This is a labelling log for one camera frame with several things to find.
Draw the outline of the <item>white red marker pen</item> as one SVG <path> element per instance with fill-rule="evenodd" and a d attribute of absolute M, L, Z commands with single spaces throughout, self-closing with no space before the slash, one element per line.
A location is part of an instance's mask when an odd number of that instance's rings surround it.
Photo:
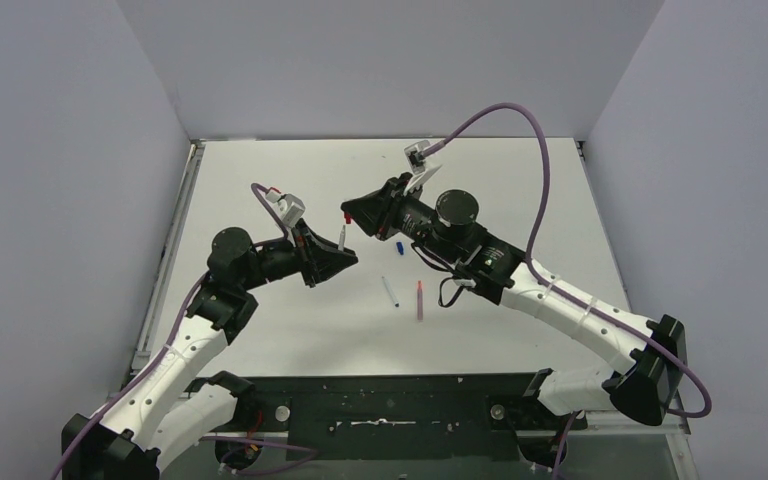
<path fill-rule="evenodd" d="M 347 232 L 347 225 L 343 224 L 341 225 L 341 230 L 338 237 L 338 250 L 343 252 L 345 251 L 345 242 L 346 242 L 346 232 Z"/>

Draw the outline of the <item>white blue marker pen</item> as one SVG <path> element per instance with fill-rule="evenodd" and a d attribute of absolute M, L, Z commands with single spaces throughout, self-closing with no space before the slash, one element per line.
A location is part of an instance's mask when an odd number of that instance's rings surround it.
<path fill-rule="evenodd" d="M 398 296 L 396 295 L 395 290 L 393 289 L 393 286 L 392 286 L 391 282 L 389 281 L 389 279 L 386 276 L 382 276 L 381 279 L 382 279 L 382 284 L 383 284 L 383 286 L 384 286 L 384 288 L 385 288 L 385 290 L 386 290 L 386 292 L 388 294 L 388 297 L 389 297 L 391 303 L 396 308 L 398 308 L 400 306 L 400 301 L 399 301 Z"/>

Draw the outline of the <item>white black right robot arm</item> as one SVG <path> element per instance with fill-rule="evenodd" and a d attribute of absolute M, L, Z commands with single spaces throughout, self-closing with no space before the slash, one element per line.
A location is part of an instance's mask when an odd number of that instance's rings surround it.
<path fill-rule="evenodd" d="M 527 396 L 556 416 L 615 410 L 643 425 L 663 423 L 684 376 L 682 322 L 669 315 L 653 320 L 587 294 L 478 223 L 479 203 L 470 193 L 447 190 L 429 206 L 407 192 L 409 180 L 392 177 L 341 209 L 370 237 L 411 239 L 459 291 L 542 321 L 599 357 L 583 370 L 540 371 Z"/>

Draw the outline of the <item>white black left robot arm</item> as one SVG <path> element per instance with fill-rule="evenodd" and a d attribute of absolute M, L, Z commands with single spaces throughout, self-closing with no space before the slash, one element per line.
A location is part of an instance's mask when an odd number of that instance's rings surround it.
<path fill-rule="evenodd" d="M 356 253 L 298 221 L 285 239 L 255 243 L 239 227 L 211 242 L 207 271 L 186 294 L 166 343 L 92 416 L 62 430 L 55 479 L 157 479 L 182 453 L 226 424 L 252 423 L 253 385 L 230 372 L 208 378 L 179 399 L 201 370 L 226 350 L 258 307 L 253 289 L 295 274 L 314 287 L 357 264 Z"/>

